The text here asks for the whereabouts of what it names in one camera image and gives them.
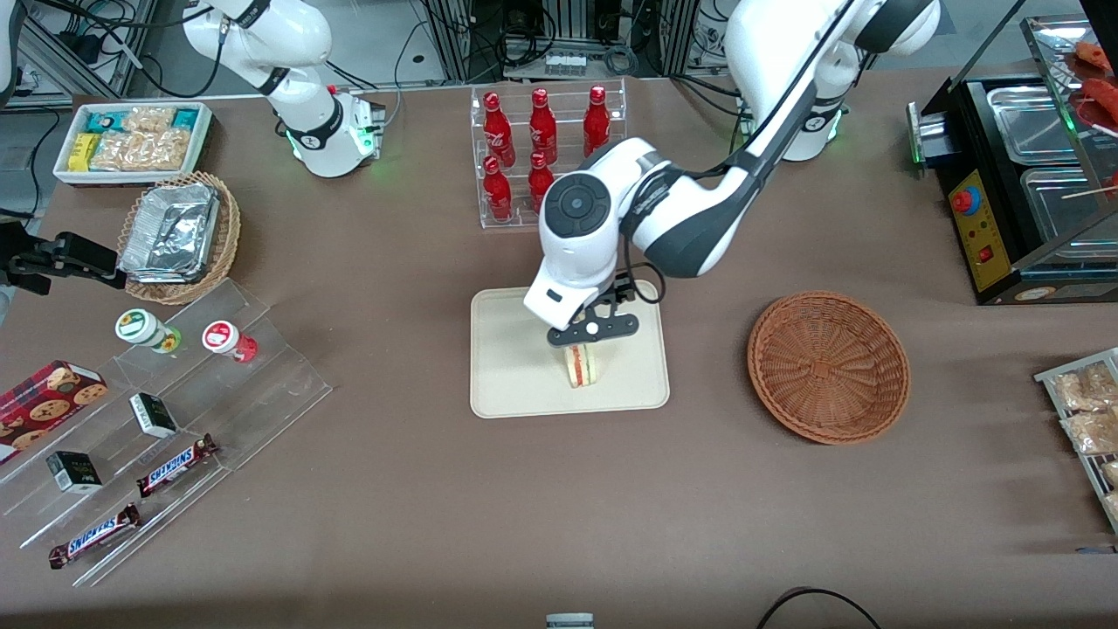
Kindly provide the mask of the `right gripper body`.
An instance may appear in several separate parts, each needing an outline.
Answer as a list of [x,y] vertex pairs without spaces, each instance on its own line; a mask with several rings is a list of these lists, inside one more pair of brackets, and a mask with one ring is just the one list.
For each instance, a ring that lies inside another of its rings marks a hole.
[[0,228],[1,259],[20,258],[25,254],[38,250],[40,239],[28,234],[23,228],[23,223],[17,222],[17,220],[8,220],[8,222],[0,223]]

